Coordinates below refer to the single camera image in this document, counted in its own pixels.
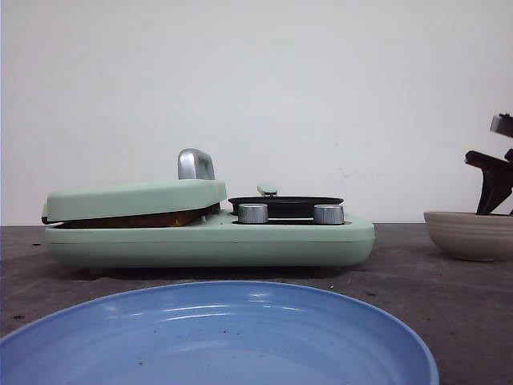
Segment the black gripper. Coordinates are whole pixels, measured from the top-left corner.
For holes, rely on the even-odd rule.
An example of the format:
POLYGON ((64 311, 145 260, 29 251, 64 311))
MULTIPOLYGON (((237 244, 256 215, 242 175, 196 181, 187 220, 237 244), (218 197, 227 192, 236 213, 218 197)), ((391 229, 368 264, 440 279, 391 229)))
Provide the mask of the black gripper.
POLYGON ((483 174, 477 215, 491 214, 512 194, 512 163, 470 150, 465 163, 480 168, 483 174))

